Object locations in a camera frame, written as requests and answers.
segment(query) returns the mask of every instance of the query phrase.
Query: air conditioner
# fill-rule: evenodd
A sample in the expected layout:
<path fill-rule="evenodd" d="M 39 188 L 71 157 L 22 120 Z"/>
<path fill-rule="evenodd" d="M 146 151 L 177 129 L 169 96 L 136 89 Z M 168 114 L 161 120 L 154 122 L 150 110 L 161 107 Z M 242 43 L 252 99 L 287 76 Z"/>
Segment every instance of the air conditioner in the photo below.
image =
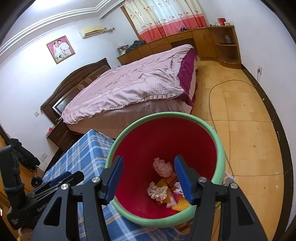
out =
<path fill-rule="evenodd" d="M 102 25 L 97 25 L 97 26 L 93 26 L 90 28 L 85 28 L 79 31 L 81 37 L 83 39 L 88 38 L 88 37 L 92 37 L 98 34 L 102 34 L 102 33 L 107 33 L 107 32 L 113 32 L 115 28 L 111 28 L 111 29 L 106 29 L 104 28 L 104 26 Z"/>

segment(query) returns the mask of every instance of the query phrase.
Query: blue gripper pad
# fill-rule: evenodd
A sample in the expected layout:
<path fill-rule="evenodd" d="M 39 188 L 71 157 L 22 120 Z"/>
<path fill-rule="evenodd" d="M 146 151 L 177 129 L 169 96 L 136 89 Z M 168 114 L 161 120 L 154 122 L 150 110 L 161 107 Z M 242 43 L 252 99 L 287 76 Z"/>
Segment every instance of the blue gripper pad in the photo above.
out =
<path fill-rule="evenodd" d="M 175 157 L 174 161 L 175 172 L 178 181 L 182 187 L 185 199 L 191 204 L 195 202 L 197 196 L 197 179 L 199 177 L 196 170 L 187 166 L 181 155 Z"/>
<path fill-rule="evenodd" d="M 60 181 L 64 180 L 66 177 L 71 176 L 72 173 L 71 172 L 64 172 L 63 174 L 59 175 L 58 177 L 56 177 L 55 179 L 52 179 L 50 181 L 50 187 L 55 186 L 56 184 L 58 184 Z"/>
<path fill-rule="evenodd" d="M 106 203 L 109 203 L 115 195 L 119 180 L 123 172 L 123 157 L 116 156 L 112 165 L 102 171 L 101 193 Z"/>

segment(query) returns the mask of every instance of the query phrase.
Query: framed photo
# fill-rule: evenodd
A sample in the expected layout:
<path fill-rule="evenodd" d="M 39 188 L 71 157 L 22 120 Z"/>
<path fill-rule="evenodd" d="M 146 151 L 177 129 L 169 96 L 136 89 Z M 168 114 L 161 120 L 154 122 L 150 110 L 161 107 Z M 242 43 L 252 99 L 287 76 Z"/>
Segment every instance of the framed photo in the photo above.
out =
<path fill-rule="evenodd" d="M 120 46 L 117 48 L 117 51 L 120 55 L 126 53 L 126 50 L 129 48 L 129 45 Z"/>
<path fill-rule="evenodd" d="M 47 47 L 56 64 L 75 54 L 66 36 L 48 43 Z"/>

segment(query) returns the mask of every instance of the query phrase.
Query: blue plaid cloth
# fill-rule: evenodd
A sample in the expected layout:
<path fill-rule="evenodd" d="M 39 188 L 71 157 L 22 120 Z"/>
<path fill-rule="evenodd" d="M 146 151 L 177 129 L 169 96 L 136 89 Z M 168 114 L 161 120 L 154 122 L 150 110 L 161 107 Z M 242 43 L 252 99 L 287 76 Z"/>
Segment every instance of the blue plaid cloth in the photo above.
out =
<path fill-rule="evenodd" d="M 49 181 L 58 177 L 66 171 L 74 173 L 82 171 L 84 181 L 99 176 L 105 167 L 106 158 L 114 141 L 95 130 L 90 130 L 80 138 L 44 175 L 43 180 Z M 104 217 L 111 240 L 186 240 L 187 234 L 181 234 L 176 228 L 152 228 L 143 227 L 130 222 L 122 217 L 112 204 L 103 206 Z M 78 225 L 80 240 L 86 241 L 86 234 L 83 220 L 83 206 L 78 204 Z"/>

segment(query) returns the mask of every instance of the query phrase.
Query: green rim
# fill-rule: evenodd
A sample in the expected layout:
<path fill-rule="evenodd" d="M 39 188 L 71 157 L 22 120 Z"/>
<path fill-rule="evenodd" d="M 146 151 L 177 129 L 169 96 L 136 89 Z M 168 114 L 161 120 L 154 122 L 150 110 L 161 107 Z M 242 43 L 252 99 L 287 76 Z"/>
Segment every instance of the green rim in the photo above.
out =
<path fill-rule="evenodd" d="M 212 137 L 214 141 L 214 144 L 216 146 L 216 152 L 217 152 L 216 169 L 211 181 L 212 183 L 220 185 L 225 175 L 225 152 L 218 134 L 216 133 L 216 131 L 213 129 L 212 126 L 210 126 L 208 123 L 206 123 L 202 119 L 199 119 L 198 117 L 193 115 L 180 113 L 180 112 L 161 112 L 161 113 L 148 115 L 129 125 L 126 129 L 124 129 L 120 133 L 120 135 L 117 137 L 114 144 L 112 145 L 109 155 L 107 157 L 106 168 L 110 167 L 113 160 L 114 153 L 117 147 L 119 146 L 119 144 L 133 129 L 137 128 L 138 126 L 142 125 L 145 122 L 158 119 L 158 118 L 166 118 L 166 117 L 178 117 L 178 118 L 184 118 L 184 119 L 193 121 L 196 124 L 203 127 L 209 133 L 209 135 Z M 116 197 L 112 200 L 112 204 L 122 216 L 132 221 L 133 223 L 136 223 L 142 226 L 151 226 L 151 227 L 158 227 L 158 228 L 171 227 L 171 226 L 175 226 L 183 222 L 186 222 L 194 217 L 195 210 L 196 210 L 196 206 L 190 206 L 184 211 L 174 214 L 170 217 L 159 218 L 159 219 L 149 219 L 149 218 L 141 218 L 128 212 L 119 203 Z"/>

